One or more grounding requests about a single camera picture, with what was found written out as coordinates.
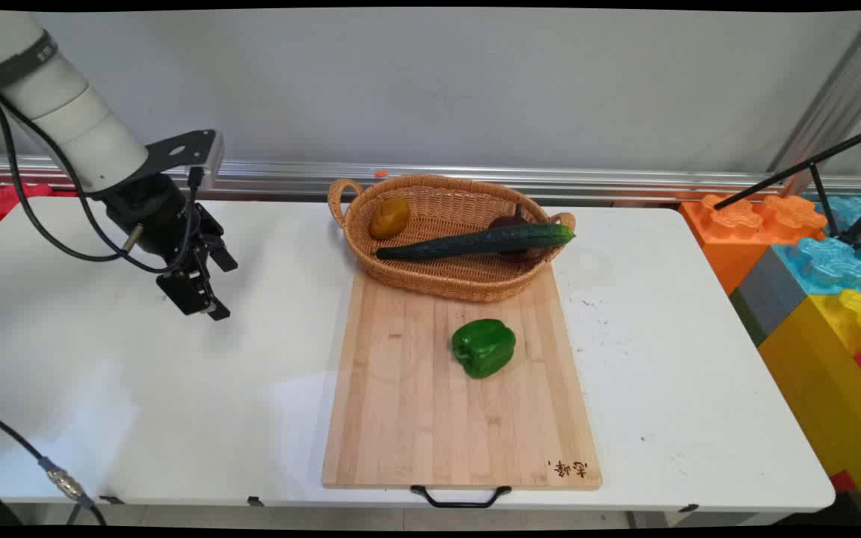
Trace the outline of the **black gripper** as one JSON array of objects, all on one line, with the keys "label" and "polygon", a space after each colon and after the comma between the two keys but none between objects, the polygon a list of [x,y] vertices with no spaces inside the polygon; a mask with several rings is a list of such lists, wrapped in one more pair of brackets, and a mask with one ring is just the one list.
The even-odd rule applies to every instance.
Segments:
[{"label": "black gripper", "polygon": [[224,272],[235,271],[238,263],[226,248],[224,228],[204,205],[196,203],[202,177],[189,175],[189,197],[185,197],[169,176],[146,176],[106,195],[105,207],[107,217],[127,234],[141,228],[135,242],[160,256],[165,266],[145,265],[129,253],[123,254],[124,259],[147,273],[160,273],[155,279],[158,288],[182,314],[205,314],[222,321],[230,311],[213,293],[198,244]]}]

